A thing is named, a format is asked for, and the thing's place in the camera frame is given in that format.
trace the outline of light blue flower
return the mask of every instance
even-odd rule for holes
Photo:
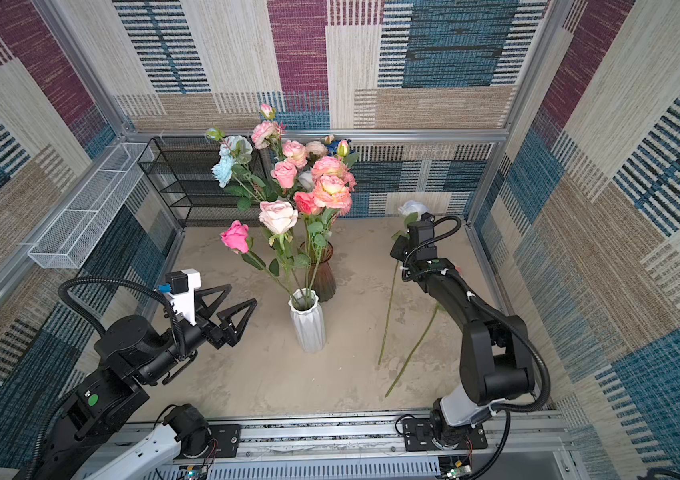
[[[233,176],[233,165],[236,160],[230,155],[224,155],[220,157],[220,162],[211,168],[211,172],[215,175],[215,178],[220,182],[220,188],[225,188],[228,182],[231,181]]]
[[[251,160],[251,152],[251,144],[241,135],[231,135],[220,145],[220,156],[230,156],[234,158],[237,164],[248,164]]]

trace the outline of bouquet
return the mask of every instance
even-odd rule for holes
[[[252,250],[254,240],[249,236],[249,225],[239,220],[221,234],[222,242],[286,290],[296,309],[308,310],[317,301],[311,288],[332,225],[351,209],[356,179],[350,168],[358,160],[358,152],[351,152],[350,140],[335,140],[334,135],[306,145],[282,138],[285,125],[274,121],[275,109],[263,104],[260,113],[265,120],[252,131],[251,139],[254,148],[270,148],[277,157],[270,178],[259,178],[249,170],[253,149],[246,138],[226,137],[217,128],[206,134],[221,142],[220,162],[211,169],[212,173],[220,187],[239,197],[239,210],[248,210],[252,202],[259,203],[258,218],[265,225],[263,236],[275,258],[267,264]],[[299,247],[293,231],[298,221],[305,226],[305,243]],[[302,282],[297,270],[305,270]],[[303,292],[300,299],[292,294],[292,281],[296,291]]]

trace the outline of white wire mesh basket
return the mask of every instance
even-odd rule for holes
[[[113,149],[28,256],[41,268],[81,268],[143,175],[137,159],[145,149],[137,143]]]

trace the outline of wire basket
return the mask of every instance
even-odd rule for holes
[[[239,197],[220,187],[211,172],[219,161],[219,141],[206,137],[154,137],[137,163],[181,226],[228,226],[233,220],[257,221],[258,208],[239,210],[236,206]],[[249,169],[266,178],[270,159],[255,150]]]
[[[145,147],[122,143],[113,149],[28,256],[41,268],[81,268],[142,176],[135,160]]]

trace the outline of vase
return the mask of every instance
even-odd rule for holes
[[[301,288],[294,293],[294,297],[299,300],[305,294],[306,289]],[[324,348],[327,342],[327,332],[324,326],[324,311],[321,310],[321,305],[314,302],[313,306],[308,310],[297,310],[292,305],[289,299],[289,308],[291,309],[292,322],[295,323],[295,331],[297,332],[297,340],[300,342],[302,349],[308,353],[315,353]]]
[[[327,244],[327,248],[324,252],[321,262],[318,264],[318,271],[316,272],[316,280],[313,283],[313,290],[318,294],[318,301],[323,303],[335,296],[337,291],[337,283],[335,282],[335,274],[332,273],[332,267],[329,266],[329,260],[332,258],[332,254],[335,252],[335,248],[332,244]],[[311,264],[311,268],[307,272],[308,278],[313,277],[313,270],[316,268],[316,264]]]

